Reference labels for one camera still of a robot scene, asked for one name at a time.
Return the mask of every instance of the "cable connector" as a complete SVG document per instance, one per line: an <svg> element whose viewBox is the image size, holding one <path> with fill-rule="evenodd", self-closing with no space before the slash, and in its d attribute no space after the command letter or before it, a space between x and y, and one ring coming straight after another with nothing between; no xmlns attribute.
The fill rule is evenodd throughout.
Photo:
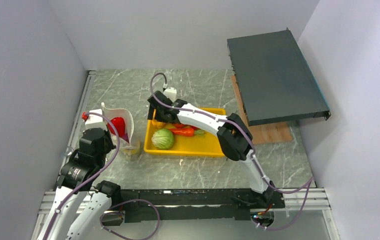
<svg viewBox="0 0 380 240"><path fill-rule="evenodd" d="M86 114L86 112L83 112L81 118L84 120L84 122L87 121L88 114Z"/></svg>

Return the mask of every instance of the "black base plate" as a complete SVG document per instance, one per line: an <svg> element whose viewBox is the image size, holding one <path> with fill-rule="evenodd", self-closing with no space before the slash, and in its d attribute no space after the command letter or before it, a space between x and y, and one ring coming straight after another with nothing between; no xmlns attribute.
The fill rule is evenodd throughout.
<svg viewBox="0 0 380 240"><path fill-rule="evenodd" d="M273 192L269 203L256 202L258 193L250 188L228 189L141 189L121 190L124 201L140 198L153 203L161 220L221 219L250 220L250 209L284 208L282 194ZM252 204L244 204L238 198ZM144 202L135 202L124 206L126 223L156 220L152 207ZM119 221L108 221L107 226L115 226Z"/></svg>

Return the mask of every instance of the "marble table surface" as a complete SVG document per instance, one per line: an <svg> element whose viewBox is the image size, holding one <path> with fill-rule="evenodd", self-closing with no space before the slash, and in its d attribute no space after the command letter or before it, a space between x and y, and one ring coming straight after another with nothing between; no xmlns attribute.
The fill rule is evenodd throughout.
<svg viewBox="0 0 380 240"><path fill-rule="evenodd" d="M144 152L149 80L156 72L166 74L168 86L177 89L178 98L197 107L224 108L227 114L238 113L229 69L98 70L86 110L99 109L102 102L107 108L128 109L134 118L133 138L141 142L141 155L133 160L117 156L94 184L108 180L123 189L248 188L245 172L225 157L165 156ZM163 78L154 82L155 89L161 90ZM256 146L259 163L279 188L299 187L312 176L299 129L295 122L289 122L289 126L293 141Z"/></svg>

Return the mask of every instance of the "cabbage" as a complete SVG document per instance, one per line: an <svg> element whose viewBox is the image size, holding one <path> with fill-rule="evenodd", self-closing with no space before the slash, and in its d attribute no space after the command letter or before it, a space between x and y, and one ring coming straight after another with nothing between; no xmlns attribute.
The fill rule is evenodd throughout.
<svg viewBox="0 0 380 240"><path fill-rule="evenodd" d="M155 147L161 150L168 150L174 145L174 134L166 128L157 130L151 137Z"/></svg>

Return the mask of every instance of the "orange carrot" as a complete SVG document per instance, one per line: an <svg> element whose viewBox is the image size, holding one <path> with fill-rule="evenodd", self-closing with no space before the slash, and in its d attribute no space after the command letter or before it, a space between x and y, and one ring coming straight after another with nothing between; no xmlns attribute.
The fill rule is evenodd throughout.
<svg viewBox="0 0 380 240"><path fill-rule="evenodd" d="M204 131L199 129L199 130L194 130L192 128L170 128L169 129L173 134L175 135L181 135L181 136L186 136L186 137L192 137L194 135L198 136L203 136Z"/></svg>
<svg viewBox="0 0 380 240"><path fill-rule="evenodd" d="M177 129L181 129L181 128L185 127L185 126L187 126L187 125L182 124L182 123L174 123L174 127L176 127Z"/></svg>

